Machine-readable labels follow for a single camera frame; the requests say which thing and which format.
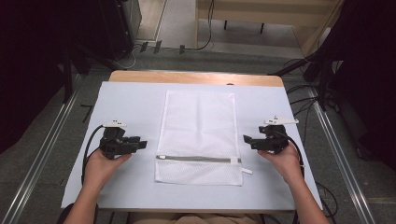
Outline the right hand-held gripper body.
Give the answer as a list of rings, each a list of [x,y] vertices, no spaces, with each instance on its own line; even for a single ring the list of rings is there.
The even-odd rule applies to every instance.
[[[259,143],[258,149],[271,154],[278,154],[289,144],[289,136],[285,124],[297,124],[299,120],[279,118],[274,116],[259,127],[259,132],[265,135]]]

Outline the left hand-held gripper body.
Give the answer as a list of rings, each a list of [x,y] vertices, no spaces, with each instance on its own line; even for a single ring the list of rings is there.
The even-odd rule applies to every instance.
[[[120,121],[110,121],[103,125],[105,128],[103,136],[100,140],[99,148],[105,157],[114,160],[116,156],[130,154],[129,145],[126,143],[123,135],[125,131],[123,127],[126,124]]]

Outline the person's left hand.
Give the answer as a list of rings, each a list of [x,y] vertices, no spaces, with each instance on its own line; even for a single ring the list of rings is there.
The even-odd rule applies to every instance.
[[[95,150],[86,163],[83,186],[101,189],[131,157],[131,154],[126,154],[111,160],[104,156],[100,149]]]

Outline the person's right hand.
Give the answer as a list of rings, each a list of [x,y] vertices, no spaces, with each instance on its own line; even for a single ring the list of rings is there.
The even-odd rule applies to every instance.
[[[258,154],[271,162],[290,186],[295,186],[304,180],[294,144],[289,143],[278,154],[271,154],[263,150],[259,150]]]

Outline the white table mat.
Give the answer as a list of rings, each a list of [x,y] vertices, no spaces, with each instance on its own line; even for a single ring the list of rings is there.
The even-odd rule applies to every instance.
[[[238,140],[243,168],[242,187],[194,186],[155,182],[155,153],[167,91],[232,92],[236,102]],[[161,84],[137,82],[102,83],[92,111],[88,131],[69,176],[61,207],[73,203],[81,188],[81,165],[85,146],[93,130],[106,122],[119,120],[127,125],[127,136],[148,141],[107,182],[98,200],[101,209],[134,212],[173,213],[261,213],[289,212],[294,202],[288,185],[274,166],[262,158],[243,134],[262,138],[259,125],[277,116],[293,117],[283,87]]]

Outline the white mesh laundry bag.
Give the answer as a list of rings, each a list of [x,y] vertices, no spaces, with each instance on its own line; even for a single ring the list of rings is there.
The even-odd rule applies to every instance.
[[[234,95],[168,91],[155,159],[155,180],[179,185],[241,186]]]

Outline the black stand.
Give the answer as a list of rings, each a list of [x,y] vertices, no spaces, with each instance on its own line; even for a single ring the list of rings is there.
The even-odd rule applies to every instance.
[[[303,67],[307,64],[306,70],[303,72],[303,77],[306,82],[313,82],[318,78],[318,93],[316,100],[320,108],[326,110],[326,91],[328,82],[332,74],[332,60],[322,56],[320,53],[312,53],[302,59],[293,60],[292,64],[270,73],[270,76],[283,77],[286,74]]]
[[[67,103],[74,92],[72,83],[72,67],[75,67],[80,74],[88,74],[90,65],[86,57],[94,59],[99,64],[107,67],[110,71],[119,68],[106,58],[100,56],[94,51],[79,44],[65,44],[63,46],[63,74],[64,74],[64,102]]]

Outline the wooden table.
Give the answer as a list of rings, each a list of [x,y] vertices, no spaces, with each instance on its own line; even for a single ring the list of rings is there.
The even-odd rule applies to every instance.
[[[173,71],[114,71],[111,73],[109,80],[113,82],[210,84],[263,87],[284,86],[282,79],[277,76]]]

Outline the person's beige trousers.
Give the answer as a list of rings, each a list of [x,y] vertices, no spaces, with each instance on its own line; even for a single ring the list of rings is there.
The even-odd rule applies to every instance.
[[[127,224],[264,224],[257,214],[131,213]]]

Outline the black cabinet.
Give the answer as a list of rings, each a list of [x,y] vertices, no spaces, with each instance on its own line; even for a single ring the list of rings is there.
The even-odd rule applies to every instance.
[[[138,0],[99,0],[109,40],[109,58],[115,60],[134,47],[142,14]]]

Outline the black curtain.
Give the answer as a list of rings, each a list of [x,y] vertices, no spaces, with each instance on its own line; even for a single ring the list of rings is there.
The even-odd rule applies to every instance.
[[[89,0],[0,0],[0,154],[64,88],[63,46],[90,14]]]
[[[358,152],[396,171],[396,0],[345,0],[318,53]]]

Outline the light wooden bench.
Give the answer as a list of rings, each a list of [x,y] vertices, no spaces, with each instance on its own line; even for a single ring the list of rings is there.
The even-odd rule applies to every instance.
[[[291,25],[301,52],[308,56],[345,0],[214,0],[213,19]]]

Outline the metal floor rail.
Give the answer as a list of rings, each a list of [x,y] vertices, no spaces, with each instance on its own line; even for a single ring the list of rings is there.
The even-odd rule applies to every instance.
[[[305,117],[304,146],[331,222],[377,224],[327,113],[314,102]]]
[[[54,148],[57,138],[73,108],[73,105],[77,99],[81,83],[85,77],[77,74],[72,82],[75,89],[72,91],[70,98],[63,103],[55,121],[53,121],[49,132],[43,141],[40,149],[38,150],[35,159],[30,166],[25,178],[18,187],[18,190],[13,198],[11,205],[9,206],[7,213],[5,214],[1,224],[18,224],[18,220],[21,217],[21,213],[27,204],[35,185],[40,177],[47,160],[50,157],[50,153]]]

